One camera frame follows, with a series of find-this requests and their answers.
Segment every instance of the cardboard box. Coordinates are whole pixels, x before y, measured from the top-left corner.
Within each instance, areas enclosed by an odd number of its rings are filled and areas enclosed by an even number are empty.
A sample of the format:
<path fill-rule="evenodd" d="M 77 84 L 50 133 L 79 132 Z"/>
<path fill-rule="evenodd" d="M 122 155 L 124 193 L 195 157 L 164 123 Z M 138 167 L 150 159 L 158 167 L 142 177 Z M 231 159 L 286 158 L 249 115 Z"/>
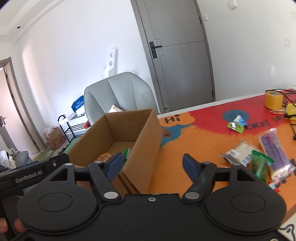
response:
<path fill-rule="evenodd" d="M 153 109 L 108 113 L 67 154 L 71 163 L 85 167 L 105 152 L 123 153 L 130 148 L 122 172 L 112 184 L 121 196 L 147 193 L 161 138 L 162 129 Z"/>
<path fill-rule="evenodd" d="M 48 133 L 44 133 L 47 143 L 51 148 L 58 149 L 66 141 L 64 135 L 58 127 L 51 127 L 48 130 Z"/>

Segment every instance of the blue smiley face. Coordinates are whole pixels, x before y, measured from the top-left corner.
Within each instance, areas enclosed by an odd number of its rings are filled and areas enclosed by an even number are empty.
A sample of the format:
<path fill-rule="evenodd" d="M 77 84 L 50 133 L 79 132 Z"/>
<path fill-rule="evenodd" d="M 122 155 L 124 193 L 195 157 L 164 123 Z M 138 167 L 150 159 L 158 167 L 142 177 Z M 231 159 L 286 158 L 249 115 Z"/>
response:
<path fill-rule="evenodd" d="M 247 112 L 243 110 L 229 110 L 226 111 L 223 114 L 223 119 L 226 120 L 227 122 L 232 122 L 236 116 L 241 115 L 244 121 L 248 121 L 250 119 L 250 116 Z"/>

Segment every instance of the chair backrest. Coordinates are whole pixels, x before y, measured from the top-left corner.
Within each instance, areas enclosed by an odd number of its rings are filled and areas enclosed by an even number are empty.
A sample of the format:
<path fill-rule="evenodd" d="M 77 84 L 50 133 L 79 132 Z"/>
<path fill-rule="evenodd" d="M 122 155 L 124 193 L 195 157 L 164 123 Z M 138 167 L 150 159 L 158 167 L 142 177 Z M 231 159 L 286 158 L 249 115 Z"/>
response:
<path fill-rule="evenodd" d="M 84 107 L 91 125 L 108 113 L 112 105 L 122 110 L 153 108 L 158 112 L 149 85 L 131 72 L 111 76 L 85 89 Z"/>

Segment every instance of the ceiling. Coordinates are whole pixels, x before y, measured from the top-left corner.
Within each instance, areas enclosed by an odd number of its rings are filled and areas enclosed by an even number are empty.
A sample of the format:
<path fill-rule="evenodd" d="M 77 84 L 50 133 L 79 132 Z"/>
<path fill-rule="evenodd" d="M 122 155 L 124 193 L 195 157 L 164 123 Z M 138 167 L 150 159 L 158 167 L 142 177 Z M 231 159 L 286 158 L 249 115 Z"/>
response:
<path fill-rule="evenodd" d="M 17 42 L 41 17 L 63 1 L 8 1 L 0 10 L 0 42 Z"/>

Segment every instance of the blue painted shape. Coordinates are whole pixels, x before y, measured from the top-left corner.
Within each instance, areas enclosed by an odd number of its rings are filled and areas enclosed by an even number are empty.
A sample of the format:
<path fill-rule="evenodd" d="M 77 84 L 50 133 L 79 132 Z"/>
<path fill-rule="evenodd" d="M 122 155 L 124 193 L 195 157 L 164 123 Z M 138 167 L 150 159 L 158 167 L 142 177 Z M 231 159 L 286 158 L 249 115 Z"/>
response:
<path fill-rule="evenodd" d="M 186 156 L 183 156 L 183 169 L 192 182 L 198 177 L 197 167 Z"/>
<path fill-rule="evenodd" d="M 106 173 L 106 177 L 109 181 L 113 182 L 117 174 L 121 171 L 124 164 L 124 157 L 122 154 L 115 157 L 113 161 L 109 164 L 108 171 Z"/>
<path fill-rule="evenodd" d="M 189 127 L 189 126 L 191 126 L 191 124 L 184 125 L 184 126 L 183 125 L 175 125 L 175 126 L 172 126 L 172 127 L 163 127 L 163 128 L 165 128 L 165 129 L 167 129 L 168 131 L 171 132 L 171 136 L 170 137 L 163 137 L 162 140 L 161 140 L 160 146 L 164 146 L 168 142 L 178 139 L 179 136 L 181 135 L 181 130 L 183 128 L 186 128 L 186 127 Z"/>
<path fill-rule="evenodd" d="M 232 122 L 236 116 L 241 115 L 244 121 L 248 121 L 250 119 L 250 116 L 247 112 L 243 110 L 229 110 L 226 111 L 223 114 L 223 119 L 226 120 L 227 122 Z"/>

